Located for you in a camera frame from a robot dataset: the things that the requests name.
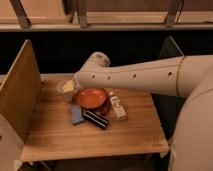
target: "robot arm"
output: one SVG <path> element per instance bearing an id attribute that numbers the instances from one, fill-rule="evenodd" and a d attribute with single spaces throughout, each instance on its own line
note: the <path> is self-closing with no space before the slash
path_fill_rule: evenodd
<path id="1" fill-rule="evenodd" d="M 74 75 L 77 88 L 111 87 L 188 97 L 206 69 L 211 55 L 176 57 L 133 65 L 109 67 L 109 58 L 93 53 Z"/>
<path id="2" fill-rule="evenodd" d="M 171 144 L 169 171 L 212 171 L 213 55 L 109 67 L 93 53 L 73 78 L 76 88 L 112 87 L 188 97 Z"/>

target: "wooden panel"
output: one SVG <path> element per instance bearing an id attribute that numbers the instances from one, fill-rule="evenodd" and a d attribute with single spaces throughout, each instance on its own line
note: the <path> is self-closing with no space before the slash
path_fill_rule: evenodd
<path id="1" fill-rule="evenodd" d="M 89 24 L 163 23 L 166 14 L 166 12 L 87 12 L 87 22 Z"/>
<path id="2" fill-rule="evenodd" d="M 18 23 L 9 0 L 0 0 L 0 23 Z"/>
<path id="3" fill-rule="evenodd" d="M 21 0 L 32 23 L 68 23 L 62 0 Z"/>
<path id="4" fill-rule="evenodd" d="M 152 12 L 168 11 L 171 0 L 87 0 L 88 11 L 93 12 Z M 187 0 L 184 2 L 186 11 L 211 11 L 213 1 L 210 0 Z"/>
<path id="5" fill-rule="evenodd" d="M 0 87 L 0 114 L 23 141 L 40 89 L 39 70 L 27 40 Z"/>
<path id="6" fill-rule="evenodd" d="M 179 23 L 211 23 L 213 22 L 213 11 L 183 11 Z"/>
<path id="7" fill-rule="evenodd" d="M 44 80 L 21 160 L 115 156 L 168 150 L 149 93 L 113 89 L 126 109 L 127 121 L 118 122 L 111 109 L 106 116 L 110 121 L 107 130 L 88 122 L 73 126 L 71 104 L 66 103 L 56 92 L 57 83 L 70 78 Z"/>

